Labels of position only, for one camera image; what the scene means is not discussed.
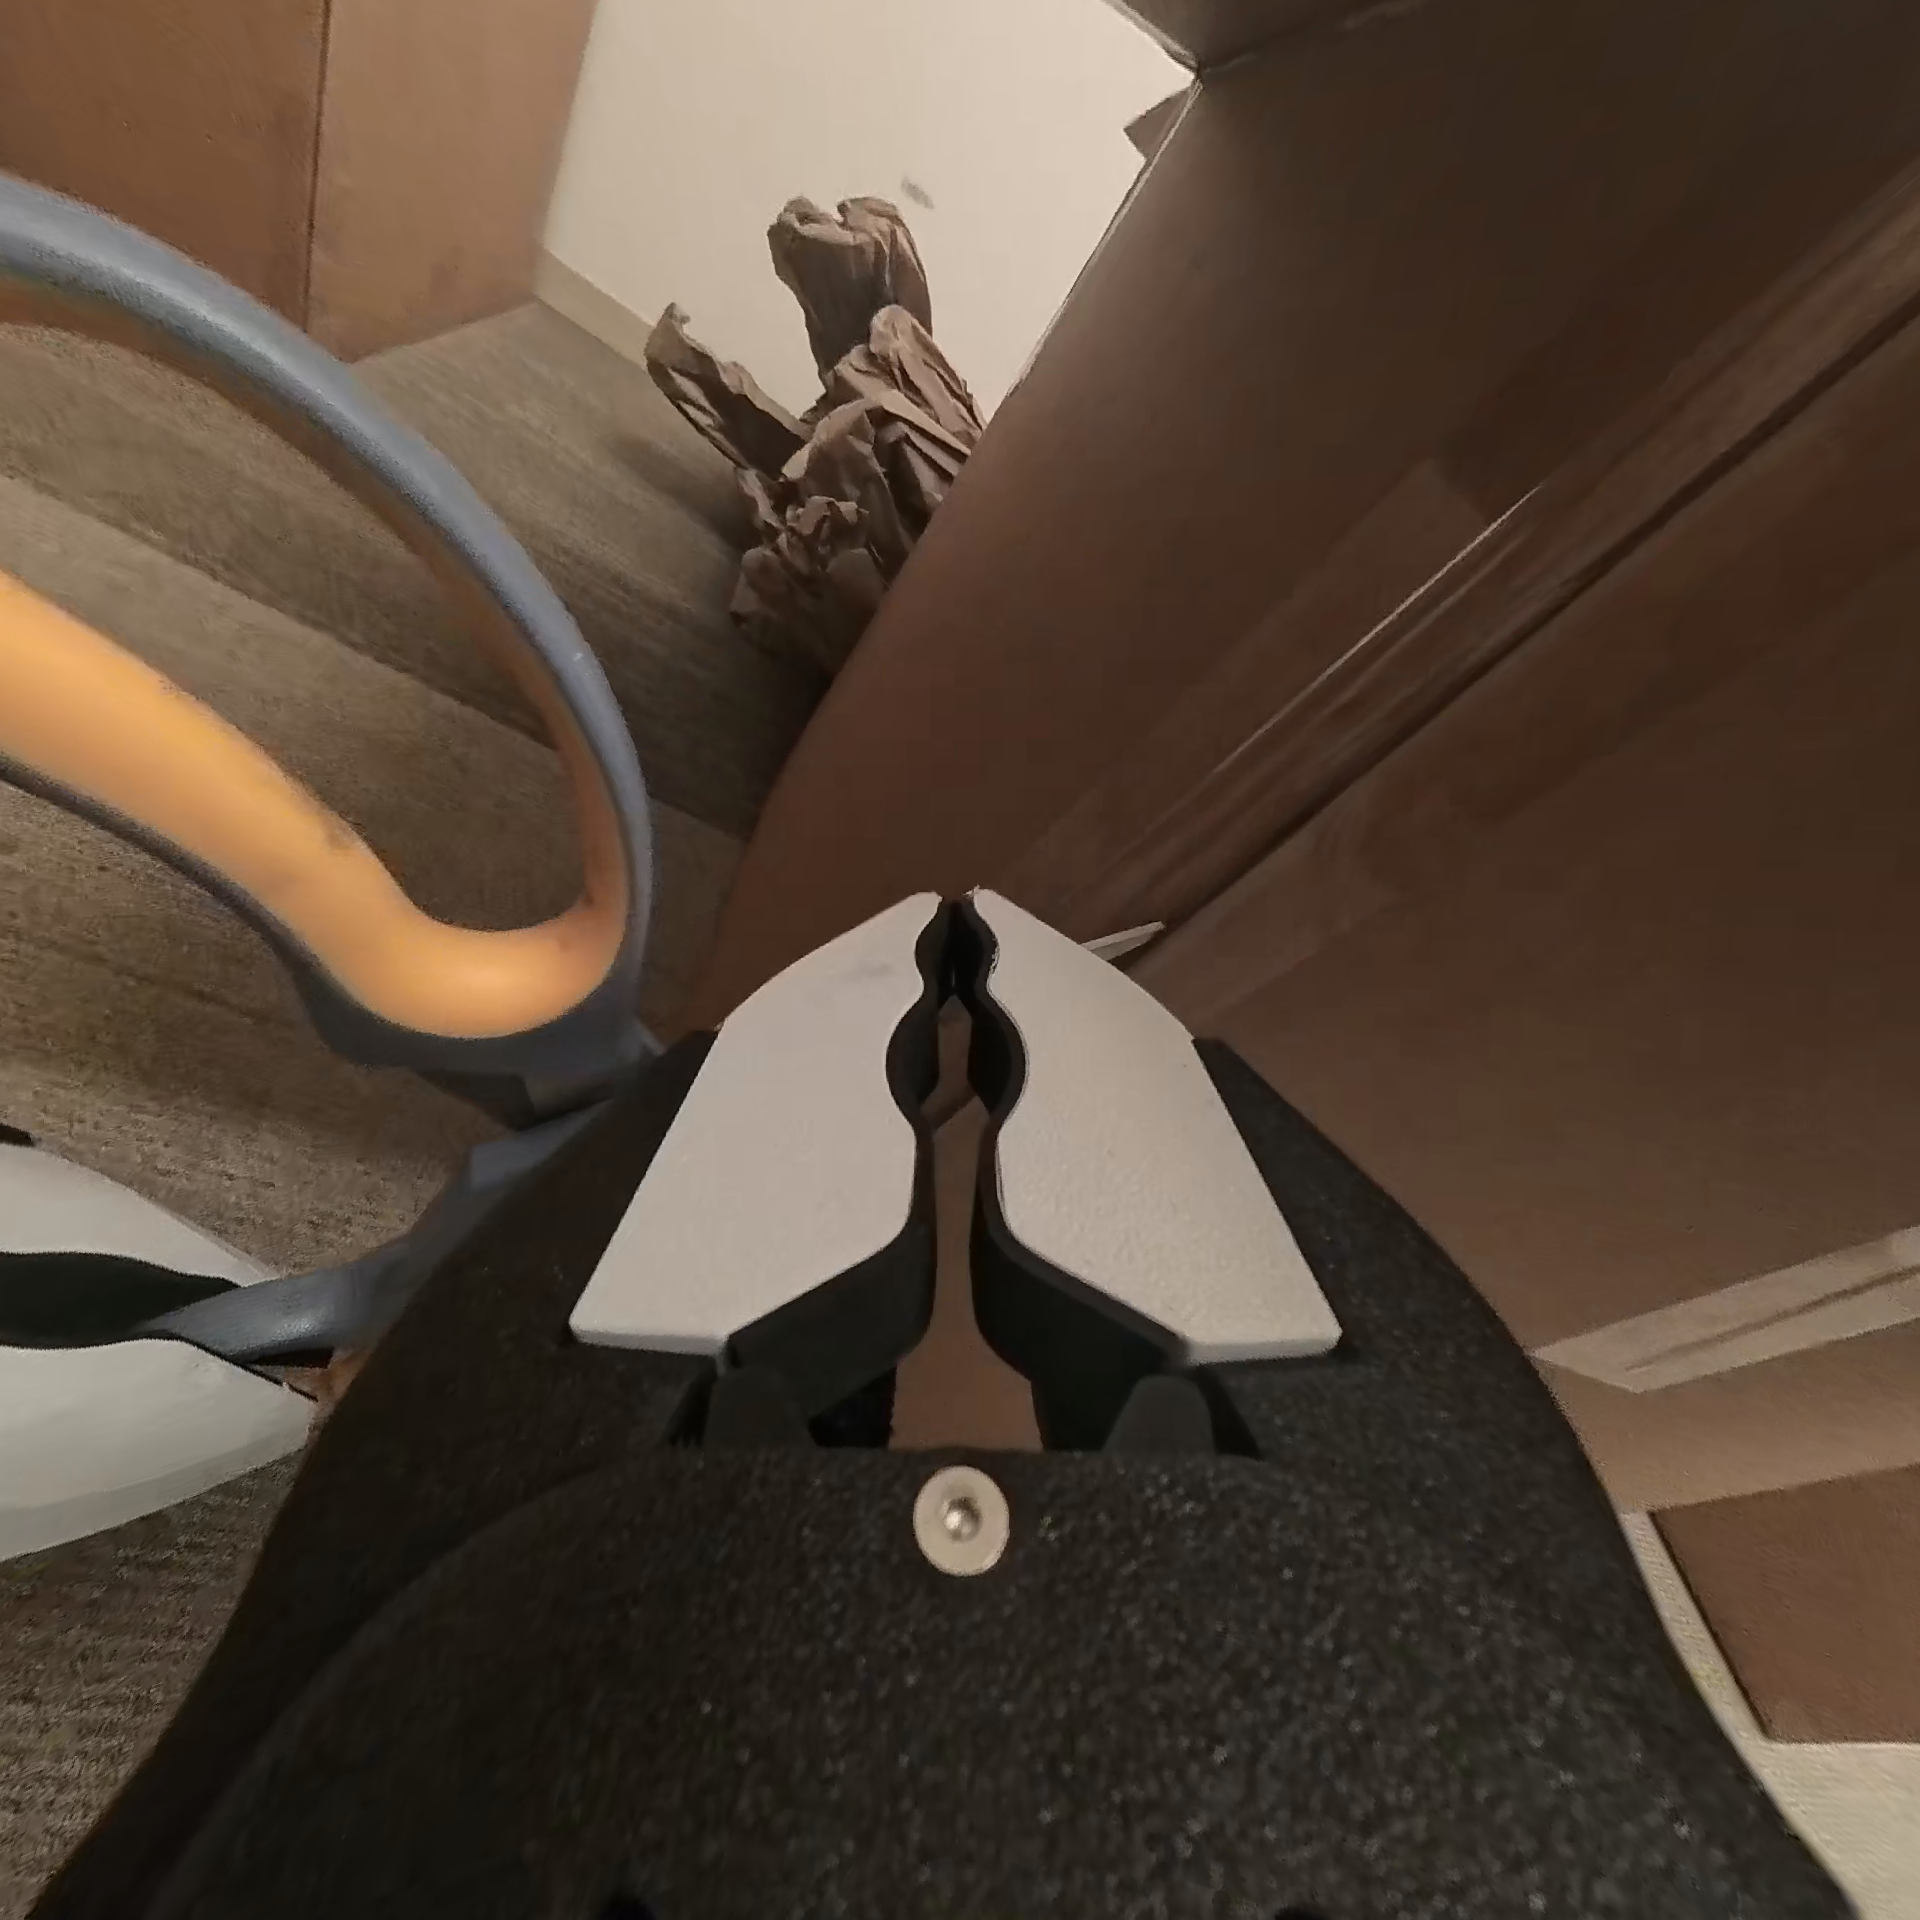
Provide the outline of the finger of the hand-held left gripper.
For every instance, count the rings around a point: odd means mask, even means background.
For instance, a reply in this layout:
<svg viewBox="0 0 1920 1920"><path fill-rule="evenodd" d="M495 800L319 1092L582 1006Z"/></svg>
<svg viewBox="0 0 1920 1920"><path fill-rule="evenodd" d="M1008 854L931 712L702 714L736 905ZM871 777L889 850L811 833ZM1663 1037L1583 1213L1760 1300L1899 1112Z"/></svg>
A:
<svg viewBox="0 0 1920 1920"><path fill-rule="evenodd" d="M162 1338L2 1351L2 1559L124 1526L300 1452L313 1400Z"/></svg>
<svg viewBox="0 0 1920 1920"><path fill-rule="evenodd" d="M4 1348L179 1336L273 1353L282 1308L250 1303L264 1279L259 1261L103 1173L35 1144L2 1149Z"/></svg>

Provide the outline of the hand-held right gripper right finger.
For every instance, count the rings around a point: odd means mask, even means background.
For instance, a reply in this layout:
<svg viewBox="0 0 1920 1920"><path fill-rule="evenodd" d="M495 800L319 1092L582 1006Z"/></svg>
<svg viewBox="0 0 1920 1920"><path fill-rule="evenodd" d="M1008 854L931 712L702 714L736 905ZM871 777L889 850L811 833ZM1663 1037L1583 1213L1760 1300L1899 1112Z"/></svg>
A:
<svg viewBox="0 0 1920 1920"><path fill-rule="evenodd" d="M1339 1324L1196 1036L992 888L960 902L967 1079L985 1116L976 1328L1048 1452L1246 1452L1218 1374L1320 1361Z"/></svg>

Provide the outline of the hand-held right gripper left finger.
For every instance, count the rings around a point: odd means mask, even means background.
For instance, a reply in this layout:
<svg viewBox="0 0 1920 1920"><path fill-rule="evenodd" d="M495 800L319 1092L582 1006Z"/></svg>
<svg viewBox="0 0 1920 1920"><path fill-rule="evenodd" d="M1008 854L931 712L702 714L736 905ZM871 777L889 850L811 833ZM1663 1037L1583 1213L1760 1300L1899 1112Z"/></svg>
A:
<svg viewBox="0 0 1920 1920"><path fill-rule="evenodd" d="M882 906L584 1135L574 1348L746 1376L824 1448L897 1440L935 1290L923 1109L952 927L939 895Z"/></svg>

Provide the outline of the grey and orange scissors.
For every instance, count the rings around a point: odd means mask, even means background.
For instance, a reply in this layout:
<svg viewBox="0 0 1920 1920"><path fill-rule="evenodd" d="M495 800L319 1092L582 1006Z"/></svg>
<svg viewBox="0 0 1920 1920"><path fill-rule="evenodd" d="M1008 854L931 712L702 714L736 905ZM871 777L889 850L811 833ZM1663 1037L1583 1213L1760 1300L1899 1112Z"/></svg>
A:
<svg viewBox="0 0 1920 1920"><path fill-rule="evenodd" d="M4 576L4 781L194 882L278 953L321 1037L510 1124L402 1236L251 1287L130 1254L4 1250L4 1346L179 1338L240 1366L367 1348L515 1188L657 1053L638 1017L657 900L641 756L540 566L346 365L217 271L4 175L4 319L171 364L296 446L431 565L562 754L584 892L480 930L425 913L368 842L248 733Z"/></svg>

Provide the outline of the brown packing paper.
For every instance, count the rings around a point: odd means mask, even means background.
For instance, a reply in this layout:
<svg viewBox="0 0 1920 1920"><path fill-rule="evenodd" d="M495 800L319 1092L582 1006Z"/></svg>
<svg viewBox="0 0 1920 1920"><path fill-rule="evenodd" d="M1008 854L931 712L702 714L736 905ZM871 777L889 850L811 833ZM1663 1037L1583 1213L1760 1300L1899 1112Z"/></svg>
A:
<svg viewBox="0 0 1920 1920"><path fill-rule="evenodd" d="M746 640L825 679L978 446L985 418L935 343L920 244L888 198L792 198L770 223L820 396L782 406L671 303L642 346L660 396L736 470L753 524L728 604Z"/></svg>

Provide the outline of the large cardboard box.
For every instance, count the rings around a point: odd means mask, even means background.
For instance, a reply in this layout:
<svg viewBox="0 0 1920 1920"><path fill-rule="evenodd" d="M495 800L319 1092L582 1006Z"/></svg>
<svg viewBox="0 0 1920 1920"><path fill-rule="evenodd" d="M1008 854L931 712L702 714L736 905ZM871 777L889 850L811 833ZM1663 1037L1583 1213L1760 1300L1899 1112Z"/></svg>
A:
<svg viewBox="0 0 1920 1920"><path fill-rule="evenodd" d="M1162 924L1767 1729L1915 1742L1915 4L1303 12L1202 73L695 1001L922 888Z"/></svg>

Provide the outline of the tall cardboard box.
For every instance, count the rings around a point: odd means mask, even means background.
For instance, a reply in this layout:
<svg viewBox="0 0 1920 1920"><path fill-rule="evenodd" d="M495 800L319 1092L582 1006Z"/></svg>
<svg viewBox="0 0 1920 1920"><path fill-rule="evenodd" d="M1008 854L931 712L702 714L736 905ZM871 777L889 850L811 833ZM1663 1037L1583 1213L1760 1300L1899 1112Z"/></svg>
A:
<svg viewBox="0 0 1920 1920"><path fill-rule="evenodd" d="M4 1L2 166L354 360L536 290L590 1Z"/></svg>

